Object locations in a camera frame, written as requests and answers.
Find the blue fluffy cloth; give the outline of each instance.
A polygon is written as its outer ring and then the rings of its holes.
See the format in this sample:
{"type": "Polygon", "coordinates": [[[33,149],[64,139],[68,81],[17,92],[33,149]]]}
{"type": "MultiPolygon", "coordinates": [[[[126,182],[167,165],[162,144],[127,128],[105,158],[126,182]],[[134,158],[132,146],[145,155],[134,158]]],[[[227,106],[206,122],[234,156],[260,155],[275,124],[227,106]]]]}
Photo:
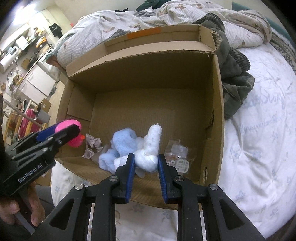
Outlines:
{"type": "Polygon", "coordinates": [[[114,149],[109,149],[99,157],[99,167],[105,171],[115,173],[114,160],[119,157],[119,153],[114,149]]]}
{"type": "Polygon", "coordinates": [[[117,131],[113,135],[111,145],[115,147],[120,156],[126,156],[137,150],[137,135],[131,128],[117,131]]]}

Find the human hand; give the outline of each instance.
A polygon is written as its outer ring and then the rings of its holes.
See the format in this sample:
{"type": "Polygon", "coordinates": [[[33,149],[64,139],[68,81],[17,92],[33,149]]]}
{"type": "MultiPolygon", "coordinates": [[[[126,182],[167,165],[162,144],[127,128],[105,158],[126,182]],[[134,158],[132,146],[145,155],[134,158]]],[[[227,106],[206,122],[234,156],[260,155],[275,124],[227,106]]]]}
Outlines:
{"type": "MultiPolygon", "coordinates": [[[[45,211],[37,196],[36,183],[32,182],[28,187],[28,199],[32,208],[31,222],[34,226],[38,226],[45,218],[45,211]]],[[[8,224],[14,224],[16,220],[14,214],[19,212],[20,208],[16,201],[11,199],[0,200],[0,218],[8,224]]]]}

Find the orange tape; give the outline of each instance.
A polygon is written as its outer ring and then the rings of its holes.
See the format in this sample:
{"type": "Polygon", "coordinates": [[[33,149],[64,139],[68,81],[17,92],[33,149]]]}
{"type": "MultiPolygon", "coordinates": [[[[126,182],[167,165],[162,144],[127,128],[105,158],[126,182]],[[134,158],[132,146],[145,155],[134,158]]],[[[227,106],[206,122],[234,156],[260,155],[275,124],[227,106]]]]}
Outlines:
{"type": "Polygon", "coordinates": [[[128,39],[134,39],[134,38],[139,38],[142,36],[159,34],[159,33],[161,33],[160,27],[156,27],[156,28],[148,28],[148,29],[144,29],[141,31],[129,33],[129,34],[127,34],[127,37],[128,37],[128,39]]]}

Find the metal screw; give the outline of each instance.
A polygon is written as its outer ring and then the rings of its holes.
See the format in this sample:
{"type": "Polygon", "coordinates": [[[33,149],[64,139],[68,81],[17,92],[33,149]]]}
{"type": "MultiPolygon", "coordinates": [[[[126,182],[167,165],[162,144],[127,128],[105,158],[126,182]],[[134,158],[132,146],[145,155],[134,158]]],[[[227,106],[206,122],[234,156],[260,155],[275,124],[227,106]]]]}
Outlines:
{"type": "Polygon", "coordinates": [[[111,182],[116,182],[118,180],[118,177],[117,176],[111,176],[109,177],[109,181],[111,182]]]}
{"type": "Polygon", "coordinates": [[[83,184],[79,183],[75,185],[76,190],[81,190],[83,188],[83,184]]]}
{"type": "Polygon", "coordinates": [[[184,181],[184,177],[183,177],[183,176],[176,176],[176,177],[175,177],[175,180],[176,180],[177,182],[183,182],[183,181],[184,181]]]}
{"type": "Polygon", "coordinates": [[[214,190],[214,191],[218,190],[218,188],[219,188],[219,187],[218,187],[217,184],[214,184],[214,183],[213,183],[213,184],[210,185],[210,189],[212,189],[212,190],[214,190]]]}

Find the pink toy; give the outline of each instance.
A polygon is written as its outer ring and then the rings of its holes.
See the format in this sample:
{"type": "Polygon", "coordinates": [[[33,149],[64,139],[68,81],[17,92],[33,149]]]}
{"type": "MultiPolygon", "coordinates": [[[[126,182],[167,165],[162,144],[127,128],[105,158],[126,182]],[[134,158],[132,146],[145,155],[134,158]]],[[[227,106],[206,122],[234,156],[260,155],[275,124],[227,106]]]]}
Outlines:
{"type": "MultiPolygon", "coordinates": [[[[77,125],[79,127],[79,129],[81,130],[81,124],[80,124],[80,122],[77,121],[77,120],[71,119],[71,120],[65,120],[65,121],[61,122],[60,124],[58,124],[57,127],[56,127],[56,129],[55,129],[55,133],[57,133],[58,131],[60,131],[60,130],[62,130],[62,129],[64,129],[64,128],[72,125],[72,124],[77,125]]],[[[82,142],[83,142],[84,139],[85,139],[85,136],[79,134],[77,137],[75,137],[74,139],[70,140],[68,142],[68,144],[69,144],[69,146],[76,148],[76,147],[81,146],[81,144],[82,144],[82,142]]]]}

